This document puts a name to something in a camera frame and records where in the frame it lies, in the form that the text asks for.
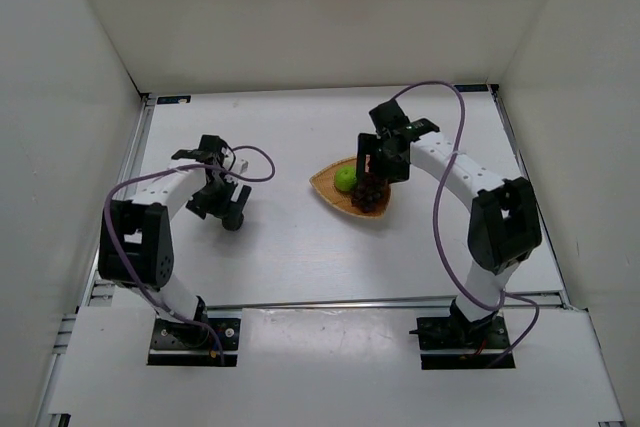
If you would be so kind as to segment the dark red fake grapes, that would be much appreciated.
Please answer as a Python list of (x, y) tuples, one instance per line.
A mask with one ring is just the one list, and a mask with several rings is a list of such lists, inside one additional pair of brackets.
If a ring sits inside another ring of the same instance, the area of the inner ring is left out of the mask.
[(358, 182), (358, 185), (351, 193), (351, 205), (362, 213), (374, 212), (386, 199), (386, 197), (378, 197), (375, 193), (376, 178), (376, 175), (366, 173), (365, 178)]

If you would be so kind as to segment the dark purple fake plum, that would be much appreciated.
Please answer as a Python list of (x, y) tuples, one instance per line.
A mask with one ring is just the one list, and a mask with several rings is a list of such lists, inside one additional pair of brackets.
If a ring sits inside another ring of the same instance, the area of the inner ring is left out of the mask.
[(226, 217), (224, 217), (221, 223), (222, 223), (222, 227), (226, 231), (236, 232), (242, 227), (244, 223), (244, 214), (242, 212), (231, 213)]

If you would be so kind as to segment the green fake apple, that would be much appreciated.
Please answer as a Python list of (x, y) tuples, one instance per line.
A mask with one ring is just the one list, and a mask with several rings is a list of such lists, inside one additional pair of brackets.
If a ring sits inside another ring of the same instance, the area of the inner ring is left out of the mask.
[(334, 175), (334, 187), (343, 193), (353, 191), (358, 184), (356, 168), (352, 165), (340, 167)]

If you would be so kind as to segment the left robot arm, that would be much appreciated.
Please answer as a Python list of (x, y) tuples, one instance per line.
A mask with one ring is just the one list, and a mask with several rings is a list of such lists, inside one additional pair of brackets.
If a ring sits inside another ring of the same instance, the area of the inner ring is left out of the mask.
[(204, 300), (174, 272), (171, 221), (187, 209), (201, 219), (221, 221), (237, 231), (251, 193), (241, 178), (246, 160), (215, 135), (202, 136), (195, 149), (175, 152), (167, 168), (140, 177), (143, 188), (124, 200), (109, 194), (103, 209), (100, 276), (144, 299), (166, 322), (166, 331), (189, 350), (222, 350), (208, 321)]

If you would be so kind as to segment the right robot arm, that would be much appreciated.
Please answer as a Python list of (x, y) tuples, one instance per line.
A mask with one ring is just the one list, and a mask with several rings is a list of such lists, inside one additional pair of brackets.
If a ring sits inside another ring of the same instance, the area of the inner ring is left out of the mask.
[(453, 194), (470, 214), (467, 247), (472, 264), (445, 323), (425, 329), (436, 348), (466, 348), (484, 341), (517, 267), (542, 240), (536, 198), (531, 183), (495, 174), (463, 154), (433, 122), (411, 121), (398, 102), (372, 109), (372, 134), (358, 136), (357, 187), (352, 203), (364, 213), (373, 210), (381, 190), (405, 182), (411, 169), (421, 170), (439, 184), (434, 201)]

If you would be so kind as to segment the woven wicker fruit bowl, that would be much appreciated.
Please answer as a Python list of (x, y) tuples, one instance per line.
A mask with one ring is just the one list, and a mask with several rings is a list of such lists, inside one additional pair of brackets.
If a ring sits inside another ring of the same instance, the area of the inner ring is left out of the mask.
[(356, 156), (352, 156), (330, 164), (314, 174), (309, 179), (309, 182), (315, 193), (328, 206), (335, 208), (337, 211), (361, 219), (380, 219), (385, 215), (387, 207), (389, 206), (391, 192), (374, 212), (365, 214), (351, 205), (351, 193), (353, 191), (343, 193), (334, 187), (335, 172), (344, 165), (352, 165), (356, 168), (356, 158)]

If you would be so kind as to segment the right blue table label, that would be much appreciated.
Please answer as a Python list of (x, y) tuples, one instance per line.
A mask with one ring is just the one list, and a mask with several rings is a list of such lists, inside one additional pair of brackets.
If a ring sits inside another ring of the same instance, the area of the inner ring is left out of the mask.
[(454, 87), (460, 93), (477, 93), (489, 91), (489, 87), (486, 84), (455, 84)]

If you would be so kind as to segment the blue table label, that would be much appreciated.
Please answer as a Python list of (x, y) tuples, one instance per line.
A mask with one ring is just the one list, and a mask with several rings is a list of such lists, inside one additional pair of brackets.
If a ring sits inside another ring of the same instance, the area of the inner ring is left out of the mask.
[(455, 84), (454, 87), (460, 93), (477, 93), (489, 91), (489, 87), (486, 84)]
[(157, 105), (175, 105), (175, 104), (188, 104), (191, 102), (190, 95), (181, 96), (161, 96), (156, 99)]

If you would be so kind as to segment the left blue table label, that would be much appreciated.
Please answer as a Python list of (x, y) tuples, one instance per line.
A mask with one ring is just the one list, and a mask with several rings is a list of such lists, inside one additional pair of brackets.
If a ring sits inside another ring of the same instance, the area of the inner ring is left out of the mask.
[(161, 96), (156, 99), (157, 105), (175, 105), (175, 104), (188, 104), (191, 102), (190, 95), (181, 96)]

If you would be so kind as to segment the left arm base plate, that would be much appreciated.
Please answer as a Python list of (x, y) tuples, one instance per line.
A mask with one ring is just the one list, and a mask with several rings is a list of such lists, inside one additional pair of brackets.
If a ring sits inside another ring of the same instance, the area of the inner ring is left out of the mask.
[(239, 317), (209, 317), (221, 341), (223, 357), (207, 329), (157, 317), (149, 342), (147, 364), (167, 367), (235, 367), (241, 333)]

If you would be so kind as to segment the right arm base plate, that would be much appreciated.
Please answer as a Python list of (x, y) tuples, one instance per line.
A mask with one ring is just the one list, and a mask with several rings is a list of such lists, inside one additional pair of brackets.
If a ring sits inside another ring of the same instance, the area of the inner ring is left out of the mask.
[(463, 327), (453, 316), (418, 317), (409, 332), (418, 339), (424, 371), (508, 370), (516, 363), (504, 317)]

